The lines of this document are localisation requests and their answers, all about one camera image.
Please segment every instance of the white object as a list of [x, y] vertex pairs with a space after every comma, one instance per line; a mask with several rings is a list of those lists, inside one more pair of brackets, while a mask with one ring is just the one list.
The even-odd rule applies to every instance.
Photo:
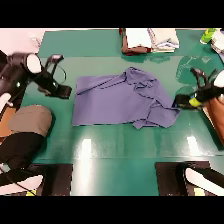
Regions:
[[187, 168], [185, 171], [185, 175], [186, 175], [187, 180], [190, 183], [192, 183], [208, 192], [211, 192], [217, 196], [224, 196], [224, 189], [222, 187], [205, 179], [202, 174], [194, 171], [193, 169]]
[[10, 99], [11, 99], [11, 95], [9, 93], [4, 93], [0, 96], [0, 113], [2, 112], [5, 105], [8, 104], [8, 101]]
[[151, 48], [152, 46], [148, 28], [126, 28], [126, 36], [128, 48], [139, 46]]
[[224, 70], [222, 70], [214, 81], [214, 86], [224, 87]]
[[30, 72], [36, 74], [41, 72], [40, 59], [35, 54], [30, 54], [26, 59], [27, 68]]
[[[35, 177], [27, 178], [24, 181], [18, 182], [18, 184], [31, 191], [31, 190], [37, 189], [42, 183], [42, 180], [43, 180], [43, 176], [38, 175]], [[15, 193], [20, 193], [24, 191], [26, 190], [19, 187], [16, 184], [8, 184], [8, 185], [0, 187], [0, 195], [15, 194]]]

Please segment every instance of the green table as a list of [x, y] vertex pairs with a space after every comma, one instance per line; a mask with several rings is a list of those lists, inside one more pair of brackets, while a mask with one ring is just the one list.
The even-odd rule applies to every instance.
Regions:
[[[61, 100], [44, 97], [34, 83], [27, 88], [22, 106], [41, 104], [54, 115], [53, 128], [33, 162], [73, 163], [71, 195], [158, 195], [157, 161], [209, 160], [224, 174], [223, 147], [203, 112], [183, 110], [168, 129], [136, 130], [131, 124], [72, 126], [79, 76], [121, 74], [134, 66], [155, 74], [174, 97], [195, 88], [191, 66], [206, 73], [223, 69], [210, 46], [200, 44], [202, 33], [178, 30], [180, 49], [174, 53], [127, 57], [120, 52], [118, 30], [47, 32], [39, 55], [44, 62], [51, 54], [64, 54], [65, 84], [73, 90], [69, 100]], [[59, 69], [55, 78], [63, 80]]]

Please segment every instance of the black cloth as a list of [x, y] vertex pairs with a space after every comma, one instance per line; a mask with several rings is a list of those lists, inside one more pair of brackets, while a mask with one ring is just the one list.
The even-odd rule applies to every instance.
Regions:
[[7, 163], [10, 169], [27, 168], [43, 141], [42, 135], [33, 132], [8, 136], [0, 145], [0, 164]]

